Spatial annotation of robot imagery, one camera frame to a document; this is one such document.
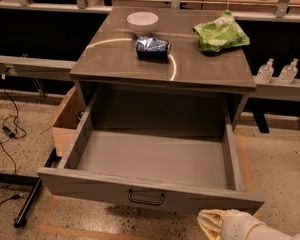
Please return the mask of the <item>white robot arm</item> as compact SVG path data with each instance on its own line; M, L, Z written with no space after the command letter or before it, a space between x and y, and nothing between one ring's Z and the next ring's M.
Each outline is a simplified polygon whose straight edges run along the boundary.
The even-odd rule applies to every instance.
M209 240L300 240L238 210L201 210L197 221Z

